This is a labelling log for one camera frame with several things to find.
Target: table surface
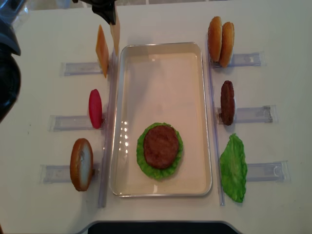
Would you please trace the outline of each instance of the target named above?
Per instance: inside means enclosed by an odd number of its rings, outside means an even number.
[[[234,23],[236,53],[265,51],[267,66],[262,75],[267,83],[257,78],[259,84],[252,86],[254,90],[236,93],[249,95],[241,98],[242,105],[253,101],[250,104],[258,106],[253,93],[263,91],[261,103],[276,104],[279,123],[274,133],[263,136],[265,146],[271,149],[270,157],[255,158],[257,154],[248,151],[246,161],[288,160],[291,182],[247,183],[244,202],[238,205],[225,196],[224,207],[219,206],[212,138],[213,187],[204,197],[129,199],[108,191],[106,207],[98,209],[96,183],[85,193],[78,193],[71,183],[39,183],[40,165],[69,164],[77,138],[89,139],[95,158],[102,157],[104,139],[100,131],[47,129],[50,115],[86,115],[92,89],[99,89],[102,101],[108,102],[108,82],[102,75],[62,77],[59,71],[61,62],[96,61],[98,25],[102,24],[106,35],[110,33],[108,25],[91,9],[32,12],[17,31],[22,51],[21,57],[16,57],[22,73],[19,99],[0,124],[0,223],[4,232],[78,233],[101,220],[222,220],[243,233],[311,233],[311,7],[308,0],[261,0],[117,9],[121,49],[130,44],[186,41],[199,45],[208,103],[205,34],[213,16]],[[106,37],[112,48],[111,37]],[[226,73],[219,76],[231,78]],[[209,136],[211,126],[209,118]]]

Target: beef patty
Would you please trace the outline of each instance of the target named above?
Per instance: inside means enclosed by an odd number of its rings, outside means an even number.
[[[235,115],[233,84],[225,81],[221,88],[221,118],[225,125],[231,125]]]
[[[166,169],[176,158],[179,142],[172,127],[159,125],[147,132],[143,147],[148,165],[157,169]]]

